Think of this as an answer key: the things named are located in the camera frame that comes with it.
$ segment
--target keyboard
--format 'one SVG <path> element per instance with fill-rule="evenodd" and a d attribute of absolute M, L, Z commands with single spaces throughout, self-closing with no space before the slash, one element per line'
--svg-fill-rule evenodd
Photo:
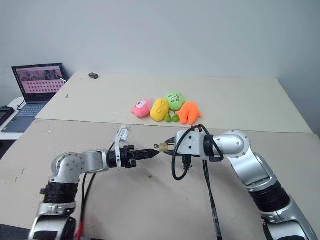
<path fill-rule="evenodd" d="M 27 104 L 22 108 L 16 117 L 35 117 L 44 108 L 46 104 Z"/>

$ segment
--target orange plush toy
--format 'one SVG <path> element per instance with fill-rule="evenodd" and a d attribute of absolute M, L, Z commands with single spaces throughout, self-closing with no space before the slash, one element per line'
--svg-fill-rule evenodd
<path fill-rule="evenodd" d="M 178 114 L 182 124 L 186 124 L 188 119 L 190 125 L 194 124 L 197 118 L 202 116 L 197 104 L 193 101 L 187 101 L 183 104 L 180 111 L 177 111 L 176 114 Z"/>

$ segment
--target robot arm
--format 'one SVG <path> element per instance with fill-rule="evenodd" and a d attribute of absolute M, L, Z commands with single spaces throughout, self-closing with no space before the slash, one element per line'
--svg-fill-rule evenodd
<path fill-rule="evenodd" d="M 176 134 L 175 144 L 185 132 Z M 231 130 L 213 139 L 257 205 L 267 240 L 317 240 L 316 233 L 294 199 L 282 188 L 263 157 L 253 153 L 244 133 Z M 219 155 L 209 137 L 204 132 L 196 131 L 190 131 L 185 136 L 177 153 L 182 156 L 182 161 L 184 156 L 197 156 L 217 162 L 214 156 Z"/>
<path fill-rule="evenodd" d="M 128 138 L 128 129 L 121 128 L 115 139 L 115 150 L 95 150 L 84 153 L 66 153 L 52 162 L 53 176 L 45 189 L 28 239 L 72 240 L 76 220 L 71 214 L 76 209 L 76 194 L 81 174 L 108 171 L 110 168 L 134 168 L 136 160 L 149 159 L 159 152 L 153 149 L 135 150 L 134 145 L 120 148 Z"/>

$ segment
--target white wall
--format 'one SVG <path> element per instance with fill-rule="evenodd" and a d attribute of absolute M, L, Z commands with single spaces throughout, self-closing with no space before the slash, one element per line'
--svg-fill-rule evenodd
<path fill-rule="evenodd" d="M 277 77 L 320 134 L 318 0 L 0 1 L 0 105 L 21 95 L 11 66 L 28 64 L 62 62 L 70 76 Z"/>

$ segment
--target cardboard sheet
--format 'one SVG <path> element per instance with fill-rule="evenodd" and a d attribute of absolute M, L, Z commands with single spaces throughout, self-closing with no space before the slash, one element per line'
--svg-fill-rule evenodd
<path fill-rule="evenodd" d="M 0 223 L 30 228 L 51 176 L 51 162 L 67 152 L 109 148 L 119 124 L 35 120 L 0 161 Z M 152 148 L 179 128 L 132 125 L 126 144 Z M 212 134 L 224 130 L 210 129 Z M 320 141 L 310 133 L 245 131 L 320 236 Z M 202 161 L 182 181 L 171 173 L 171 158 L 160 153 L 136 168 L 99 173 L 88 199 L 85 235 L 105 240 L 212 240 L 215 230 Z M 181 165 L 177 162 L 177 174 Z M 223 239 L 265 240 L 258 209 L 227 159 L 209 163 Z M 81 181 L 72 215 L 79 222 Z"/>
<path fill-rule="evenodd" d="M 143 99 L 182 93 L 198 104 L 196 123 L 212 129 L 312 133 L 275 78 L 145 76 L 76 72 L 37 119 L 188 127 L 139 119 L 130 110 Z"/>

